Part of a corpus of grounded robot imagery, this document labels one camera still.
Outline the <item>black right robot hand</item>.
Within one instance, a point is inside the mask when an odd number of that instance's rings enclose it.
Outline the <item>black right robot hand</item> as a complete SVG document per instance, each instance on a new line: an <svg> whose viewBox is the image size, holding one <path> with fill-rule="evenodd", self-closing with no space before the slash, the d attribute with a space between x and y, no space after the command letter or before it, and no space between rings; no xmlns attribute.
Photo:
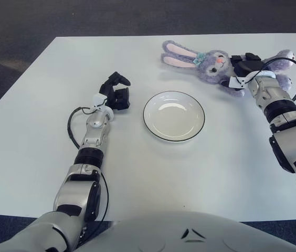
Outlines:
<svg viewBox="0 0 296 252"><path fill-rule="evenodd" d="M268 70L258 55L247 52L245 55L232 55L230 57L234 73L238 77L246 77L253 71Z"/></svg>

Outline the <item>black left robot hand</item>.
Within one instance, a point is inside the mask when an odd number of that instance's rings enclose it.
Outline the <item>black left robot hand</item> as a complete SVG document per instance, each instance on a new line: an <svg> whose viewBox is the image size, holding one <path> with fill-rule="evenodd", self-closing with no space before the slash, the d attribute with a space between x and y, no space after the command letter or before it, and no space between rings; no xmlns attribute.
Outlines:
<svg viewBox="0 0 296 252"><path fill-rule="evenodd" d="M122 84L126 88L114 90L114 86ZM111 109L124 110L130 106L129 86L130 81L118 72L114 72L107 81L101 85L99 93L105 95L105 105Z"/></svg>

